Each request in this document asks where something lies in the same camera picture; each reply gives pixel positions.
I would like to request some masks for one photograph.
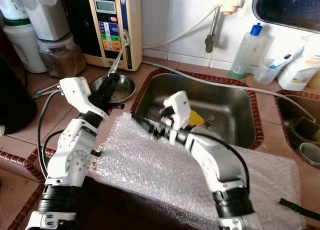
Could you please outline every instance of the cup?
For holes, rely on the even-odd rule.
[[[264,59],[260,63],[258,69],[254,71],[254,80],[260,85],[269,85],[275,79],[282,67],[270,68],[269,66],[274,62],[274,59]]]

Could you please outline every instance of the bubble wrap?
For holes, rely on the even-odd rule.
[[[294,161],[234,147],[246,161],[252,201],[265,230],[300,230],[305,220],[278,204],[280,198],[300,204],[300,183]],[[96,181],[134,193],[136,201],[167,220],[193,229],[218,229],[217,212],[198,163],[182,145],[154,139],[129,113],[113,129],[92,159]]]

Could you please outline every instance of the blue bottle cap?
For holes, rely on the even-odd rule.
[[[250,34],[253,36],[258,36],[261,32],[262,26],[260,26],[260,22],[257,25],[253,25]]]

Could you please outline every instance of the black strap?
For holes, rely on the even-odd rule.
[[[318,214],[314,211],[310,211],[308,209],[305,209],[305,208],[303,208],[293,202],[290,202],[288,200],[281,198],[279,204],[281,204],[289,209],[292,209],[293,211],[295,211],[303,216],[320,221],[320,214]]]

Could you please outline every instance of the fork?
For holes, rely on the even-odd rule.
[[[209,128],[212,125],[212,123],[214,122],[214,120],[215,120],[215,116],[210,114],[210,116],[208,117],[208,119],[204,123],[205,129]]]

